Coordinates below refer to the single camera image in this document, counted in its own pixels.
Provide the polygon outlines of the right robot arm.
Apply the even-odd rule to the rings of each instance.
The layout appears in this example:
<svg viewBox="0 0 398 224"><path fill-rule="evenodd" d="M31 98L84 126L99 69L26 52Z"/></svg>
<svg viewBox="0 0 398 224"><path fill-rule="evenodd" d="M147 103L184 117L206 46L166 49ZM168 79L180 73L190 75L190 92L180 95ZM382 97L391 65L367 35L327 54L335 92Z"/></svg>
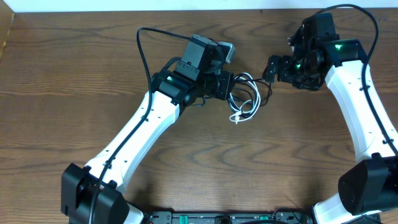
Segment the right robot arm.
<svg viewBox="0 0 398 224"><path fill-rule="evenodd" d="M291 56L273 55L266 82L317 91L326 85L343 113L356 163L338 181L334 196L313 206L315 223L371 220L397 207L397 130L373 85L370 54L356 39L340 39L330 13L303 20L289 39Z"/></svg>

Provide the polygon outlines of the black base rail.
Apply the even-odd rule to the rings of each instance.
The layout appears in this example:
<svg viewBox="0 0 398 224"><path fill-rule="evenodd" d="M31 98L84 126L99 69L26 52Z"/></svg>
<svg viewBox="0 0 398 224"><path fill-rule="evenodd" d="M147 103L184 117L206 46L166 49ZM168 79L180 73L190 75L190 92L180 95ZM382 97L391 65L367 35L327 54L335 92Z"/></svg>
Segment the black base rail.
<svg viewBox="0 0 398 224"><path fill-rule="evenodd" d="M144 214L142 224L242 224L242 223L282 223L316 224L315 217L305 210L279 208L262 213L228 212L171 212L156 211Z"/></svg>

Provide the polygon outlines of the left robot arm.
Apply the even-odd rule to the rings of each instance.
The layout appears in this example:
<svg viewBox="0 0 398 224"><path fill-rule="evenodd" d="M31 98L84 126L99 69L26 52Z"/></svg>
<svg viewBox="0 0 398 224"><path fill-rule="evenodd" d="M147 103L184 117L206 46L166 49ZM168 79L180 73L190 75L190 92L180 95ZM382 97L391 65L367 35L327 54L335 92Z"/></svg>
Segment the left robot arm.
<svg viewBox="0 0 398 224"><path fill-rule="evenodd" d="M144 212L124 199L130 179L160 135L198 98L227 99L235 47L200 35L182 57L171 58L149 79L149 91L118 135L84 167L62 174L61 211L70 223L142 223Z"/></svg>

